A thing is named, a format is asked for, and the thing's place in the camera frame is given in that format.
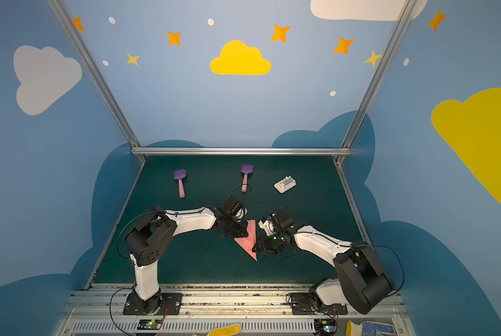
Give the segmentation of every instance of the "blue wall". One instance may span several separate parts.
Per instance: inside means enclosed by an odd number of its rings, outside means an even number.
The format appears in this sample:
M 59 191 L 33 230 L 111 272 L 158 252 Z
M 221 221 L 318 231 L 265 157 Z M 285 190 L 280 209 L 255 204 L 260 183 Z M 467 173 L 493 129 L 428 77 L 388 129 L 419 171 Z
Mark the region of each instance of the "blue wall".
M 141 144 L 185 140 L 206 147 L 276 146 L 283 133 L 317 132 L 356 110 L 375 69 L 364 62 L 373 50 L 381 53 L 394 22 L 322 19 L 310 4 L 66 1 L 72 16 L 81 18 L 79 32 Z M 285 43 L 271 41 L 275 24 L 291 27 Z M 181 45 L 169 45 L 166 31 L 181 33 Z M 334 53 L 340 38 L 354 39 L 347 54 Z M 210 62 L 231 40 L 257 47 L 271 70 L 256 76 L 212 72 Z M 139 56 L 139 66 L 129 64 L 127 54 Z M 280 142 L 335 146 L 325 137 L 308 143 L 292 139 Z
M 13 58 L 24 45 L 79 57 L 44 0 L 0 2 L 0 328 L 48 335 L 85 285 L 140 162 L 84 68 L 45 111 L 23 112 Z M 6 316 L 11 307 L 20 313 Z
M 437 10 L 447 17 L 434 31 Z M 501 88 L 501 1 L 428 2 L 343 164 L 370 238 L 403 259 L 418 336 L 501 335 L 501 203 L 431 121 L 442 101 L 490 88 Z

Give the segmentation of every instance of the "spatula head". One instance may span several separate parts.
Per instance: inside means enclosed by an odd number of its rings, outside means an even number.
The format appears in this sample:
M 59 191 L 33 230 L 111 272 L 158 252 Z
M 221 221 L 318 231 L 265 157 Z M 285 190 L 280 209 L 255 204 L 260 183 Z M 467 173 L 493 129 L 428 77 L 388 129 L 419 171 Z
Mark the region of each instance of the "spatula head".
M 185 169 L 174 171 L 174 179 L 183 179 L 186 176 L 187 176 L 187 171 Z
M 241 172 L 243 174 L 250 174 L 254 170 L 253 165 L 242 165 L 241 166 Z

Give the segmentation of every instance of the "work glove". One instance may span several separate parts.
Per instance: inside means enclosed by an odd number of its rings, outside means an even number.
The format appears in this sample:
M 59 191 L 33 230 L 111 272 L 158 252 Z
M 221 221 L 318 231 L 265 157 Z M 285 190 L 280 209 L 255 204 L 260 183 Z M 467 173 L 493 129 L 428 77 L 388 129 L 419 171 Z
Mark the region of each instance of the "work glove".
M 394 327 L 381 322 L 364 321 L 360 325 L 348 321 L 345 336 L 385 336 L 393 335 Z

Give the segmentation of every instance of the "star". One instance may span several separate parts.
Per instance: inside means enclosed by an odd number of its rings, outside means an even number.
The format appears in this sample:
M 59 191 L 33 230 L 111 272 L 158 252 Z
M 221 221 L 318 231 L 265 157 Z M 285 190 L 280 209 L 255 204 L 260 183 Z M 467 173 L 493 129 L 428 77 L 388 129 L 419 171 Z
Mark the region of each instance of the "star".
M 169 41 L 168 41 L 168 45 L 171 45 L 171 44 L 177 44 L 177 45 L 181 45 L 180 43 L 180 34 L 181 33 L 171 33 L 169 32 L 168 30 L 166 31 L 168 33 L 168 37 L 170 38 Z
M 139 66 L 139 64 L 137 63 L 137 58 L 139 58 L 140 56 L 133 57 L 129 54 L 127 54 L 127 56 L 129 56 L 129 60 L 127 61 L 127 63 L 135 63 L 137 67 Z
M 279 27 L 277 25 L 274 25 L 274 35 L 273 35 L 273 38 L 271 39 L 271 42 L 273 41 L 282 41 L 284 43 L 286 43 L 286 33 L 288 31 L 288 29 L 290 29 L 291 27 Z
M 73 22 L 75 23 L 75 26 L 77 26 L 77 29 L 84 31 L 84 28 L 81 25 L 81 18 L 75 18 L 73 19 Z
M 378 58 L 380 58 L 382 55 L 375 55 L 375 50 L 372 50 L 372 57 L 370 57 L 366 62 L 364 63 L 371 63 L 373 64 L 373 67 L 375 68 L 375 62 L 377 61 Z
M 439 24 L 441 24 L 441 21 L 446 17 L 446 15 L 442 15 L 439 10 L 437 10 L 437 14 L 435 14 L 435 17 L 431 22 L 428 24 L 428 27 L 433 27 L 433 31 L 436 32 L 437 28 L 439 27 Z
M 353 43 L 354 40 L 346 41 L 340 37 L 340 42 L 338 43 L 338 47 L 334 50 L 333 54 L 342 52 L 344 54 L 348 53 L 349 45 Z

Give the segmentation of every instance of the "green table surface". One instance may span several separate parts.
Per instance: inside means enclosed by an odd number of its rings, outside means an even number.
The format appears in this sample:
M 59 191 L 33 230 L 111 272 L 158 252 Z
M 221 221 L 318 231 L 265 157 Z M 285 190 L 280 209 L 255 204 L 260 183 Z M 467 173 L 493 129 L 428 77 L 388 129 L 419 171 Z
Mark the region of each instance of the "green table surface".
M 254 165 L 241 192 L 242 164 Z M 185 198 L 180 198 L 173 172 L 186 169 Z M 274 184 L 291 175 L 297 185 L 280 194 Z M 153 205 L 166 210 L 219 205 L 230 193 L 248 208 L 247 219 L 259 221 L 268 209 L 283 207 L 295 220 L 335 238 L 358 241 L 361 235 L 331 157 L 181 156 L 149 157 L 137 181 L 116 233 L 98 269 L 95 283 L 133 283 L 129 260 L 116 252 L 118 234 L 135 216 Z M 120 251 L 127 255 L 124 237 Z M 256 235 L 265 232 L 256 225 Z M 334 268 L 314 254 L 287 247 L 282 255 L 258 254 L 258 261 L 233 238 L 218 230 L 197 230 L 175 236 L 159 260 L 159 282 L 184 283 L 315 283 L 335 278 Z

